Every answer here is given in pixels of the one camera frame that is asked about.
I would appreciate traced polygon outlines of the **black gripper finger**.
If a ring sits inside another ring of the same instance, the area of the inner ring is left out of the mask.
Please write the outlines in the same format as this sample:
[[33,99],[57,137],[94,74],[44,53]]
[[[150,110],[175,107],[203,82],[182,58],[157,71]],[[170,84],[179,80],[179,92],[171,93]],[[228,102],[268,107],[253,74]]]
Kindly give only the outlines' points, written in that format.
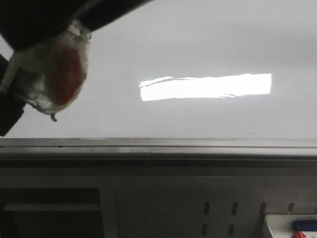
[[24,113],[24,102],[11,89],[0,93],[0,135],[6,136]]
[[144,4],[146,0],[2,0],[0,34],[21,51],[59,34],[75,19],[95,31]]

